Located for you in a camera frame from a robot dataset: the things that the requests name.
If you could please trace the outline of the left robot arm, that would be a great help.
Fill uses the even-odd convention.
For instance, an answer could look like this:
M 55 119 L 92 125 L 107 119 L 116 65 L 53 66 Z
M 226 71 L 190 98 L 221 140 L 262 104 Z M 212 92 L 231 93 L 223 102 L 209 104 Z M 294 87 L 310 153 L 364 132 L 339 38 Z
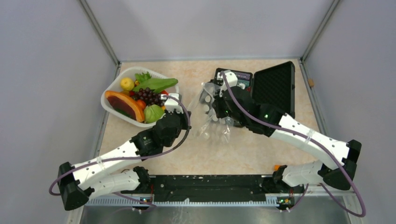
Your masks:
M 182 130 L 187 136 L 190 130 L 190 112 L 167 112 L 153 127 L 139 132 L 108 153 L 82 163 L 61 164 L 52 186 L 58 186 L 58 196 L 62 199 L 64 209 L 77 209 L 91 199 L 113 192 L 146 192 L 150 180 L 143 167 L 136 167 L 124 174 L 115 175 L 114 172 L 165 155 L 165 147 L 169 148 L 168 153 L 172 152 L 182 144 L 181 141 L 177 145 L 173 144 Z

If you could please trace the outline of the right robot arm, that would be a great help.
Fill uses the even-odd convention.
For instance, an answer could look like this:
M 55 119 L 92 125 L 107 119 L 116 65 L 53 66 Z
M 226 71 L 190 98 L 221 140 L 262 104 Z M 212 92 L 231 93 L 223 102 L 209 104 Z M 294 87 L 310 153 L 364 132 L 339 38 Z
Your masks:
M 315 162 L 298 166 L 282 165 L 273 173 L 274 187 L 287 192 L 300 184 L 319 184 L 349 190 L 362 144 L 325 136 L 296 121 L 291 115 L 269 104 L 257 104 L 250 94 L 234 86 L 230 90 L 218 87 L 213 107 L 218 118 L 231 117 L 255 134 L 287 142 L 314 156 Z

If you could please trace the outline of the dark red grape bunch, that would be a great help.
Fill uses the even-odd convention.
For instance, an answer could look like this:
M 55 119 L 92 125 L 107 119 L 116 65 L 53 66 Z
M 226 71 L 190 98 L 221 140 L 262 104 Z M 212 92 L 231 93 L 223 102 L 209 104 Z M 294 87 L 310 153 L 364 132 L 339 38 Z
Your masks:
M 134 93 L 132 96 L 134 100 L 141 100 L 143 101 L 146 106 L 148 105 L 158 105 L 158 106 L 163 106 L 164 105 L 164 100 L 161 99 L 161 94 L 160 93 L 154 93 L 153 90 L 150 88 L 140 88 L 138 91 Z

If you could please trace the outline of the green lettuce leaf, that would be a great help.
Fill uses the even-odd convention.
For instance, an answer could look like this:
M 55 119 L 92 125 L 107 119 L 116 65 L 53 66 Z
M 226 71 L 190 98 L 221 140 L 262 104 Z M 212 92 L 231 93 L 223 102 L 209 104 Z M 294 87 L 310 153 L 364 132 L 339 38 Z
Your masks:
M 139 82 L 137 86 L 133 88 L 133 91 L 137 92 L 140 89 L 149 88 L 154 93 L 160 93 L 170 87 L 178 84 L 176 78 L 155 78 L 152 77 L 149 72 L 146 73 L 135 73 L 135 79 Z

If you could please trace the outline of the poker chips in case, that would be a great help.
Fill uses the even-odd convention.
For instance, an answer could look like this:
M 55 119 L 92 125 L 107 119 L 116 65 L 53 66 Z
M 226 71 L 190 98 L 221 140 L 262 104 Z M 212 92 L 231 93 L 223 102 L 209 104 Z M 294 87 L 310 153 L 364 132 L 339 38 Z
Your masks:
M 235 71 L 234 73 L 236 74 L 236 76 L 238 78 L 237 86 L 239 86 L 240 88 L 242 88 L 244 90 L 250 91 L 252 74 L 240 72 L 240 71 Z

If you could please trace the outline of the yellow lemon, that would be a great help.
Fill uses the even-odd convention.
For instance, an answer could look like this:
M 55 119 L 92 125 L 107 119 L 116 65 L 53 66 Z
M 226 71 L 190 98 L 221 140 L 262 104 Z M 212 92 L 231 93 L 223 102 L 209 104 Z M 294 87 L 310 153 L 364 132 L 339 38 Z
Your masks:
M 134 87 L 134 80 L 129 77 L 124 77 L 120 81 L 120 87 L 124 91 L 131 91 Z

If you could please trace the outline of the clear zip top bag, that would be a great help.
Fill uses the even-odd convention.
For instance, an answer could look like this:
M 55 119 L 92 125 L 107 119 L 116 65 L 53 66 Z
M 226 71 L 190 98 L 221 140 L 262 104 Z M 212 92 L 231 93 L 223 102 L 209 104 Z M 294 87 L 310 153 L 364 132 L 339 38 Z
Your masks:
M 233 123 L 229 117 L 220 119 L 216 115 L 213 103 L 219 90 L 220 86 L 216 84 L 202 83 L 187 108 L 191 112 L 192 137 L 218 145 L 229 143 L 230 125 Z

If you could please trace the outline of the black carrying case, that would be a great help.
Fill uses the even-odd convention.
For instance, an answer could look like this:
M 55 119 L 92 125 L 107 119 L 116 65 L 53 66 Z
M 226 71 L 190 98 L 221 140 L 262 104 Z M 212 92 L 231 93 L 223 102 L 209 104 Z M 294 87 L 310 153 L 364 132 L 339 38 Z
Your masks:
M 218 72 L 227 69 L 216 69 Z M 272 66 L 267 69 L 257 71 L 252 74 L 250 91 L 244 90 L 239 86 L 231 87 L 240 105 L 251 114 L 254 119 L 248 117 L 234 103 L 230 96 L 230 92 L 226 90 L 223 96 L 215 94 L 214 98 L 224 98 L 228 107 L 231 109 L 232 119 L 241 127 L 250 129 L 267 129 L 257 122 L 264 121 L 271 125 L 277 126 L 283 115 L 288 114 L 295 117 L 295 66 L 291 61 Z M 221 83 L 216 81 L 216 75 L 211 82 L 218 86 Z

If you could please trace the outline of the green cabbage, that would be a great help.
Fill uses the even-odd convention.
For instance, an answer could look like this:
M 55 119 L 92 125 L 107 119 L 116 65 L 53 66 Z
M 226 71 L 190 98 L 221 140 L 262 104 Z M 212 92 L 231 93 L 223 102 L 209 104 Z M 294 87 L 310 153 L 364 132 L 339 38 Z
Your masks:
M 164 109 L 158 105 L 150 105 L 144 109 L 145 123 L 157 122 L 164 115 Z

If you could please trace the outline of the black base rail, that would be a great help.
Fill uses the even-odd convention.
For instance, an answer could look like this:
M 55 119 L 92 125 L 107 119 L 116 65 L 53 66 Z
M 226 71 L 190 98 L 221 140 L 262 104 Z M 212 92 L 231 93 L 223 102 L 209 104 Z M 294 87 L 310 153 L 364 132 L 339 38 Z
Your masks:
M 304 186 L 287 187 L 269 175 L 156 175 L 144 187 L 123 194 L 146 194 L 154 202 L 264 202 L 270 194 L 303 193 Z

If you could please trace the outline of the papaya slice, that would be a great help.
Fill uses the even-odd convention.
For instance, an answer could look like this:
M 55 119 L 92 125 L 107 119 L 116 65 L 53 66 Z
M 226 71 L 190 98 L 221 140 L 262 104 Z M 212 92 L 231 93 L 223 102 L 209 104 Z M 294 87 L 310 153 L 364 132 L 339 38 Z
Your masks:
M 116 91 L 105 91 L 104 96 L 116 111 L 137 122 L 144 122 L 145 116 L 142 107 L 128 95 Z

